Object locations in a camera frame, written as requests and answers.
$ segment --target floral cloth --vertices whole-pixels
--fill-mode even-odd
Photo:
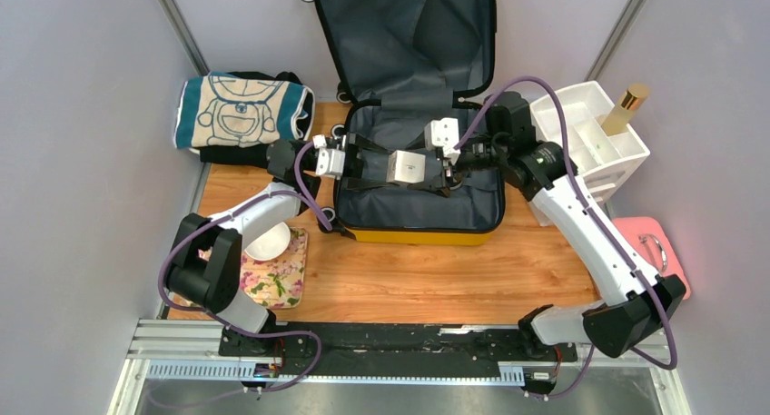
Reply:
[[[304,287],[308,233],[291,228],[289,247],[272,261],[257,261],[241,254],[241,289],[270,309],[288,309],[299,304]],[[209,258],[210,252],[201,252]]]

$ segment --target wooden surface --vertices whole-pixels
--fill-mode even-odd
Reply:
[[[344,123],[348,107],[318,104],[313,133]],[[198,211],[223,211],[271,180],[253,167],[213,165]],[[331,206],[331,179],[318,202]],[[312,212],[287,221],[311,235],[300,305],[280,321],[515,324],[538,306],[597,299],[586,267],[554,227],[539,227],[521,195],[506,189],[506,214],[477,247],[372,244],[319,232]],[[185,312],[172,311],[171,319]]]

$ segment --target perfume bottle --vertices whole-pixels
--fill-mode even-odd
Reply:
[[[617,135],[626,131],[626,124],[634,118],[637,109],[649,96],[649,87],[645,84],[631,84],[623,97],[615,104],[612,111],[604,120],[598,117],[602,130],[607,136]]]

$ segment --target white storage box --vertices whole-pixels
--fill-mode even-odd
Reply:
[[[569,157],[594,200],[606,202],[649,156],[649,149],[630,124],[626,125],[626,132],[609,137],[604,133],[597,118],[603,119],[615,104],[596,81],[567,86],[556,94],[567,119]],[[530,104],[529,110],[538,139],[561,145],[558,116],[551,98],[540,97]]]

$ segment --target white wall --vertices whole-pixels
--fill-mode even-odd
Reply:
[[[648,0],[599,78],[651,96],[634,120],[652,155],[612,198],[657,218],[693,296],[677,312],[693,413],[767,413],[770,0]]]
[[[0,413],[101,414],[200,167],[156,0],[0,0]]]
[[[300,0],[175,1],[211,69],[293,71],[322,101],[334,99],[340,78],[314,5]],[[493,86],[522,74],[554,86],[581,82],[626,1],[498,0]],[[542,95],[531,86],[520,90]]]

